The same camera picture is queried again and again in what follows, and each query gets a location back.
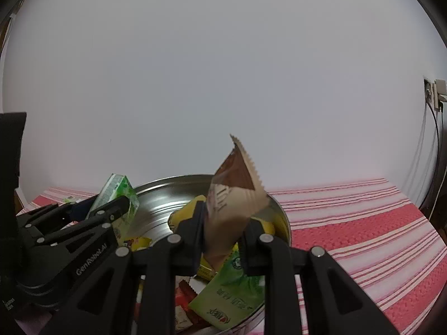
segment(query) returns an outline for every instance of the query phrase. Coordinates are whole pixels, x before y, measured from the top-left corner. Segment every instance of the beige wrapper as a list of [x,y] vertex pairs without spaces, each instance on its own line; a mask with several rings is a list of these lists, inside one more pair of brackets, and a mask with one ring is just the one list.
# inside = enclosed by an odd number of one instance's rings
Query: beige wrapper
[[241,142],[214,174],[206,199],[204,258],[218,270],[250,218],[269,204],[258,173]]

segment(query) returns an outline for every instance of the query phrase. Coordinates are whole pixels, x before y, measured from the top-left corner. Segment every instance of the green snack packet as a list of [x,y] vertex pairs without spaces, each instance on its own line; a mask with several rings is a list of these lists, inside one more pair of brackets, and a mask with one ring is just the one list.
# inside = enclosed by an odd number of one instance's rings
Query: green snack packet
[[234,251],[189,308],[220,330],[230,329],[249,317],[264,302],[264,276],[248,277]]
[[122,245],[122,242],[126,238],[127,231],[129,230],[130,224],[132,223],[139,207],[137,194],[126,176],[112,174],[103,186],[101,192],[98,194],[98,197],[87,215],[87,218],[89,218],[92,211],[123,195],[129,198],[129,210],[127,213],[122,215],[121,218],[118,218],[112,222],[113,231],[115,233],[118,245]]

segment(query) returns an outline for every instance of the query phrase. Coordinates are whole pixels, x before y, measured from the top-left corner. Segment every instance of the silver screw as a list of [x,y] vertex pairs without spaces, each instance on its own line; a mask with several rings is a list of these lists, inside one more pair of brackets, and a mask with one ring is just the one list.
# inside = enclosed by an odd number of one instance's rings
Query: silver screw
[[271,234],[264,233],[264,234],[261,234],[259,236],[259,240],[262,243],[272,243],[273,242],[273,236]]
[[315,246],[312,247],[312,249],[310,250],[310,252],[312,252],[312,254],[316,257],[321,257],[323,256],[326,251],[324,250],[324,248],[320,247],[320,246]]
[[127,248],[127,247],[118,247],[116,250],[115,250],[115,254],[118,256],[118,257],[126,257],[128,254],[129,254],[129,248]]
[[168,242],[171,244],[179,243],[181,240],[182,240],[182,237],[179,236],[178,234],[171,234],[168,237]]

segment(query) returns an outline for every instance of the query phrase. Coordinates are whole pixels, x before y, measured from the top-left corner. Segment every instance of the metal bowl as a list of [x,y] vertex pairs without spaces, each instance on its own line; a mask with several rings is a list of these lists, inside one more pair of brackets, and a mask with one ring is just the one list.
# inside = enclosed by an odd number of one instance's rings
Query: metal bowl
[[[129,229],[129,236],[144,236],[153,240],[152,243],[171,234],[168,218],[172,212],[181,209],[198,195],[207,195],[213,175],[185,175],[152,181],[135,188],[140,206]],[[256,217],[271,221],[276,228],[276,235],[291,243],[291,230],[287,215],[278,202],[270,197],[270,205],[261,210]],[[207,334],[249,333],[264,318],[264,306],[245,319],[233,329]]]

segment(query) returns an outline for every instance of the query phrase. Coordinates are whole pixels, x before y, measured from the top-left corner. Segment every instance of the striped tablecloth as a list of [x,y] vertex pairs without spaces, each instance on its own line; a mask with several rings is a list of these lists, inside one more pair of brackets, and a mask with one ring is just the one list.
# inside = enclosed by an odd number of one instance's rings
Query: striped tablecloth
[[[324,247],[402,335],[412,334],[447,281],[447,247],[433,226],[386,179],[271,191],[287,213],[292,245]],[[93,195],[50,188],[24,211]],[[297,276],[303,334],[303,291]],[[251,334],[262,334],[261,322]]]

